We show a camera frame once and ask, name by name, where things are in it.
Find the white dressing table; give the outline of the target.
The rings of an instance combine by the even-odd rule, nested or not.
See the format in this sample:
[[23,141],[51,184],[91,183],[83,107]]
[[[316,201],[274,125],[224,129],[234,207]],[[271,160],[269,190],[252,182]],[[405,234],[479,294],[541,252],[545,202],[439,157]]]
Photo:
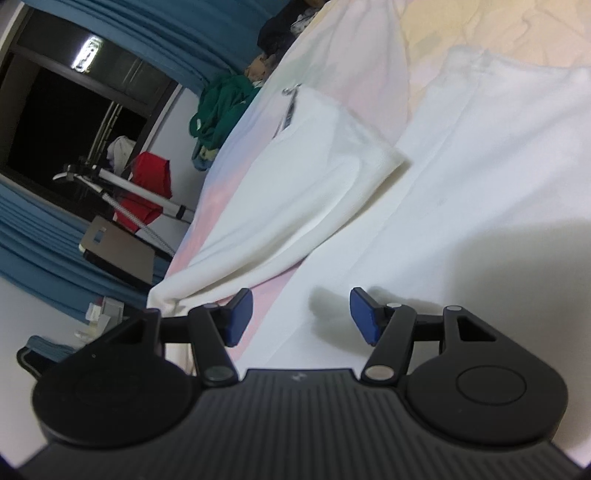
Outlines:
[[89,344],[118,326],[123,321],[124,303],[104,297],[99,304],[90,303],[85,314],[88,323],[74,335],[84,344]]

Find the grey tower heater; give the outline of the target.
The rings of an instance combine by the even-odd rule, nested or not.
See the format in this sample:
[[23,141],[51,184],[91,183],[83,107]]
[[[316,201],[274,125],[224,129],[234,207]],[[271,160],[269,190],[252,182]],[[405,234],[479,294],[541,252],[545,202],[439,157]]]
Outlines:
[[172,257],[117,223],[95,216],[79,243],[83,258],[132,288],[147,293]]

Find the blue curtain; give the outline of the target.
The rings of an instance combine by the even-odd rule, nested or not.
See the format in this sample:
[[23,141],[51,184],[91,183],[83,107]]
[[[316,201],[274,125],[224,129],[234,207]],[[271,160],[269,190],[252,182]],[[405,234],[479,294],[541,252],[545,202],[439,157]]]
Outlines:
[[39,0],[28,6],[135,54],[198,94],[259,55],[260,28],[287,5],[259,0]]
[[81,322],[102,297],[144,308],[145,293],[84,259],[79,242],[87,228],[78,217],[3,182],[1,276]]

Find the red garment on stand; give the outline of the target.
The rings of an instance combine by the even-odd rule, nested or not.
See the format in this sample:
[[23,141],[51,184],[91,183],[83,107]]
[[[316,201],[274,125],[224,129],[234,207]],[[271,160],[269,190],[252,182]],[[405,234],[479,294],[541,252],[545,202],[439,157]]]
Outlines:
[[[131,174],[132,184],[166,199],[172,197],[168,160],[150,152],[142,152],[133,160]],[[117,201],[146,225],[157,219],[163,211],[156,203],[127,191],[121,191]]]

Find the white knit jacket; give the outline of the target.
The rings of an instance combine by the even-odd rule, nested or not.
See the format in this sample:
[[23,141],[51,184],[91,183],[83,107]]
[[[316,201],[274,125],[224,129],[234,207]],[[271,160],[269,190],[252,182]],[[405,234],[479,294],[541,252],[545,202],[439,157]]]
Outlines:
[[452,49],[400,139],[318,87],[276,89],[217,222],[197,218],[148,304],[165,316],[249,287],[250,368],[360,370],[349,291],[460,305],[555,368],[556,443],[590,459],[590,71]]

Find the right blue curtain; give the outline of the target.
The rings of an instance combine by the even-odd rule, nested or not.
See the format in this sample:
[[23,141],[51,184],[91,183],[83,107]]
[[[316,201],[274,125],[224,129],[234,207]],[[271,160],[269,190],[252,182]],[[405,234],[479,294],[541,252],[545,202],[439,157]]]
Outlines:
[[198,94],[259,55],[260,28],[287,5],[259,0],[39,0],[28,6],[135,54]]

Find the dark window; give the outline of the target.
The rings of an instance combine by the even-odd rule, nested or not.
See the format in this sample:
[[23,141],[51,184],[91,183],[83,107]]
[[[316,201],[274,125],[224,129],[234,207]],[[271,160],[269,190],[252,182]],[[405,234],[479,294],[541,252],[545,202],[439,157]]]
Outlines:
[[1,62],[1,173],[85,220],[111,208],[69,166],[109,169],[108,146],[141,151],[177,84],[136,55],[48,13],[29,9]]

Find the garment steamer stand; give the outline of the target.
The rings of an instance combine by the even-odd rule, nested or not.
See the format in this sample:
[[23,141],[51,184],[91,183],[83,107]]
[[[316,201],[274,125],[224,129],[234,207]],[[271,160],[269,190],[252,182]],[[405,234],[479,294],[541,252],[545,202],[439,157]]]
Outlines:
[[116,212],[128,217],[129,220],[144,231],[145,234],[156,242],[156,245],[169,255],[175,253],[175,249],[169,245],[160,235],[153,231],[144,221],[141,221],[135,214],[124,208],[121,203],[112,195],[108,194],[107,186],[110,185],[117,191],[133,194],[142,200],[146,200],[162,208],[162,214],[177,222],[189,224],[195,212],[183,204],[176,204],[156,193],[143,187],[133,184],[114,173],[99,168],[97,165],[66,165],[64,171],[52,177],[53,181],[78,182],[91,192],[98,195],[103,201],[109,204]]

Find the wavy blue-framed mirror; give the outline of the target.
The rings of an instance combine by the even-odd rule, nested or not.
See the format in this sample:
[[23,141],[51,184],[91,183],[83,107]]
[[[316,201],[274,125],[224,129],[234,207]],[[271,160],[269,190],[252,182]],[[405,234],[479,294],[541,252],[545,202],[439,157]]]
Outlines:
[[66,360],[77,350],[71,346],[57,344],[44,337],[33,335],[16,353],[18,365],[38,380],[56,364]]

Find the black clothes pile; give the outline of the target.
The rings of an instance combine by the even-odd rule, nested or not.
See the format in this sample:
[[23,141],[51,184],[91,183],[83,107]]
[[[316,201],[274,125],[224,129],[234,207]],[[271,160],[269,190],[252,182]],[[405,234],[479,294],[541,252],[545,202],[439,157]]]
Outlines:
[[308,10],[318,11],[324,7],[325,1],[290,0],[276,15],[267,20],[259,30],[257,46],[266,58],[284,53],[294,43],[296,36],[291,26],[298,17]]

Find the left blue curtain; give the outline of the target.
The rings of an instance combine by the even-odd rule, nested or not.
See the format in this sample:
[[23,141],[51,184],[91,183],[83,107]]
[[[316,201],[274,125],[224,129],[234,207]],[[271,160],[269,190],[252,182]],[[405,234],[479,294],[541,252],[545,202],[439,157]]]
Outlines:
[[1,276],[81,322],[102,297],[144,308],[145,293],[84,259],[79,242],[87,228],[78,217],[3,182]]

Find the green garment pile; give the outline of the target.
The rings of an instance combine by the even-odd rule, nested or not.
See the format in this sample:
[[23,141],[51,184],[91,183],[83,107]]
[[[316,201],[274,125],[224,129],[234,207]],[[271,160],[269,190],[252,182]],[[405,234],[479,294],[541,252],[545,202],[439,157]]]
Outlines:
[[224,74],[202,90],[189,134],[207,150],[221,148],[260,88],[242,74]]

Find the pastel tie-dye bed sheet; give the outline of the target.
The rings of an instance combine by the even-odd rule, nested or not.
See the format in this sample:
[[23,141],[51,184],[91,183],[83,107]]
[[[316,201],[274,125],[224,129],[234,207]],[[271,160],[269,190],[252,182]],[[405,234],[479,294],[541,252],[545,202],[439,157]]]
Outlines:
[[341,102],[389,144],[410,124],[456,47],[520,63],[590,71],[586,1],[338,1],[322,9],[287,51],[217,155],[197,218],[213,226],[253,159],[270,143],[260,122],[276,89],[297,101],[294,81]]

